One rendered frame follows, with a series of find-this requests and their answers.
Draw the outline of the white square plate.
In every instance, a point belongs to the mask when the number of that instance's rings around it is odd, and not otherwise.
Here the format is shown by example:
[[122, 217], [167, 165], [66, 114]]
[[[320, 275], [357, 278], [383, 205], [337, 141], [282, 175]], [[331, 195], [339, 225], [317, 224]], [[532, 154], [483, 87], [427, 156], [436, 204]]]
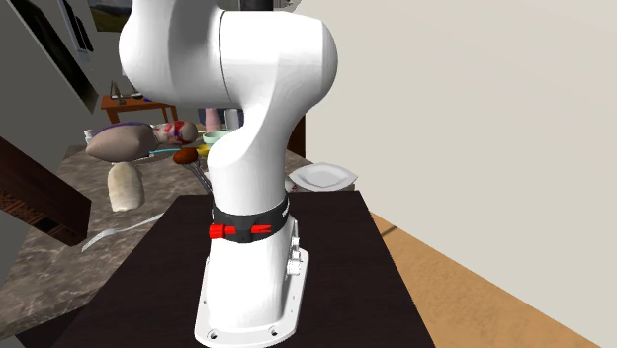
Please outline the white square plate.
[[346, 168], [325, 162], [298, 168], [289, 177], [298, 186], [314, 192], [340, 191], [358, 178]]

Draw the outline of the white cylindrical container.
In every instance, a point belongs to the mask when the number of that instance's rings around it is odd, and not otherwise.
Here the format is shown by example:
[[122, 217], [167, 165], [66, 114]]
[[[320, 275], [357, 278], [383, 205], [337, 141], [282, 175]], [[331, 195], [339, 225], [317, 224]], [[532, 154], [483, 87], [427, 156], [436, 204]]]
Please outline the white cylindrical container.
[[238, 130], [243, 126], [243, 111], [241, 109], [226, 109], [224, 111], [225, 125], [229, 131]]

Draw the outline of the mint green bowl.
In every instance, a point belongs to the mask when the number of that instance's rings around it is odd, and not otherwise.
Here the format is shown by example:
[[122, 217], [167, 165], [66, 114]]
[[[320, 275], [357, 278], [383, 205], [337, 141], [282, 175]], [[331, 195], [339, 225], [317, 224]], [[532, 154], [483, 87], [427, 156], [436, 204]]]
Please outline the mint green bowl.
[[224, 136], [229, 134], [228, 130], [205, 130], [202, 133], [202, 140], [205, 145], [212, 148], [213, 145]]

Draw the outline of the dark robot stand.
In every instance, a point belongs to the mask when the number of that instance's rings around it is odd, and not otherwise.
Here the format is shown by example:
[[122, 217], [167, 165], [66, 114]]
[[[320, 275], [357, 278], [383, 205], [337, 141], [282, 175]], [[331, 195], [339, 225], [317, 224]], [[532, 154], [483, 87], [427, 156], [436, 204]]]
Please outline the dark robot stand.
[[[290, 201], [308, 274], [297, 331], [274, 348], [435, 348], [361, 194]], [[178, 197], [52, 348], [205, 348], [210, 211], [208, 196]]]

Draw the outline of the cream cloth sack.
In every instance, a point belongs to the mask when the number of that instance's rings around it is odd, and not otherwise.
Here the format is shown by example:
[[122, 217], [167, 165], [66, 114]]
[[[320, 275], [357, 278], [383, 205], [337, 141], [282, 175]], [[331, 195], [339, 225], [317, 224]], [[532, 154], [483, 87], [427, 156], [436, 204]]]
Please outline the cream cloth sack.
[[108, 191], [114, 212], [137, 209], [145, 201], [141, 172], [129, 162], [119, 162], [112, 166], [108, 174]]

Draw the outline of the beige and purple oval object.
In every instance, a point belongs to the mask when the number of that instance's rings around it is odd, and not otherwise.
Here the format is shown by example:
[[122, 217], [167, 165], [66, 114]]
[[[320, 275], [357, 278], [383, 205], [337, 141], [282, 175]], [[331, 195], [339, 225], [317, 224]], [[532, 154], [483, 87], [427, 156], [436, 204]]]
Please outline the beige and purple oval object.
[[86, 153], [107, 162], [129, 162], [148, 156], [158, 144], [150, 125], [118, 123], [99, 130], [88, 143]]

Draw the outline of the orange wooden side table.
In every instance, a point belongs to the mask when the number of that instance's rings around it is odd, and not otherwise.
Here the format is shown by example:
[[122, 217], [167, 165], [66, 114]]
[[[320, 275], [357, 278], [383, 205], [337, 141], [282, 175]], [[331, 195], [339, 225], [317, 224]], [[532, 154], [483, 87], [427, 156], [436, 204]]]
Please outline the orange wooden side table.
[[100, 107], [107, 113], [111, 124], [117, 124], [120, 122], [119, 113], [156, 109], [161, 110], [166, 123], [169, 123], [167, 110], [171, 111], [171, 118], [173, 121], [178, 120], [178, 114], [175, 106], [153, 101], [145, 101], [144, 99], [122, 99], [122, 104], [120, 104], [119, 100], [112, 99], [109, 95], [104, 95], [101, 99]]

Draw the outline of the silver fork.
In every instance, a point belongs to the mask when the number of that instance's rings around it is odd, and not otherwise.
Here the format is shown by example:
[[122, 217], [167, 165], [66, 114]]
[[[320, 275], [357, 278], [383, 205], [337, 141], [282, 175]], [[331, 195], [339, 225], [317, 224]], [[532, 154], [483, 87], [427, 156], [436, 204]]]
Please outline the silver fork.
[[86, 251], [89, 247], [91, 247], [93, 244], [95, 244], [96, 242], [98, 242], [99, 240], [117, 234], [117, 233], [121, 233], [121, 232], [125, 232], [125, 231], [130, 231], [132, 229], [135, 229], [137, 227], [141, 227], [143, 225], [149, 224], [151, 222], [155, 222], [157, 220], [159, 220], [160, 218], [162, 218], [162, 216], [164, 215], [164, 213], [156, 215], [154, 217], [150, 217], [146, 220], [143, 220], [137, 224], [134, 224], [132, 226], [126, 227], [126, 228], [122, 228], [122, 229], [118, 229], [118, 228], [110, 228], [104, 231], [99, 232], [98, 234], [96, 234], [95, 236], [93, 236], [89, 241], [87, 241], [81, 248], [81, 252]]

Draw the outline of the dark wooden cabinet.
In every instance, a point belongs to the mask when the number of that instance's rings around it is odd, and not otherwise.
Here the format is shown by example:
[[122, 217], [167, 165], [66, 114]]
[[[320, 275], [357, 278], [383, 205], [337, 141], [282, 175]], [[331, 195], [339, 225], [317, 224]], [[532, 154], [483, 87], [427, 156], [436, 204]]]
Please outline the dark wooden cabinet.
[[0, 210], [75, 246], [87, 237], [91, 200], [0, 136]]

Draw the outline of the white-framed window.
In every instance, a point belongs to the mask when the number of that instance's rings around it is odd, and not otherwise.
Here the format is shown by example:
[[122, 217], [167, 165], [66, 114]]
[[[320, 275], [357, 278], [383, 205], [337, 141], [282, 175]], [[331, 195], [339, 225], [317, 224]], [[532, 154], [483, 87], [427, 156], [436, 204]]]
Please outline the white-framed window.
[[94, 50], [82, 20], [74, 13], [68, 0], [57, 0], [57, 2], [78, 59], [81, 62], [88, 63]]

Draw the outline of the landscape wall picture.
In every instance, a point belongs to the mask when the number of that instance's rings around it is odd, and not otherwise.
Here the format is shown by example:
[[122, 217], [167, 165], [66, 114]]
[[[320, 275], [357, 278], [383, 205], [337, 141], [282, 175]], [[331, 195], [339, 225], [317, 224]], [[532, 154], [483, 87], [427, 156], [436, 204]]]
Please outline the landscape wall picture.
[[87, 0], [98, 32], [119, 33], [132, 11], [132, 0]]

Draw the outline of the dark wall picture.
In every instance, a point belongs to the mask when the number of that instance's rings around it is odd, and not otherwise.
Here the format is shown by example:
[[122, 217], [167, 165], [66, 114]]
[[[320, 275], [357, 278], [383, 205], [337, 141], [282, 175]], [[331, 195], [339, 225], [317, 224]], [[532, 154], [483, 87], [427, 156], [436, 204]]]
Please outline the dark wall picture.
[[97, 105], [99, 94], [64, 44], [44, 12], [31, 0], [7, 0], [15, 8], [50, 60], [90, 113]]

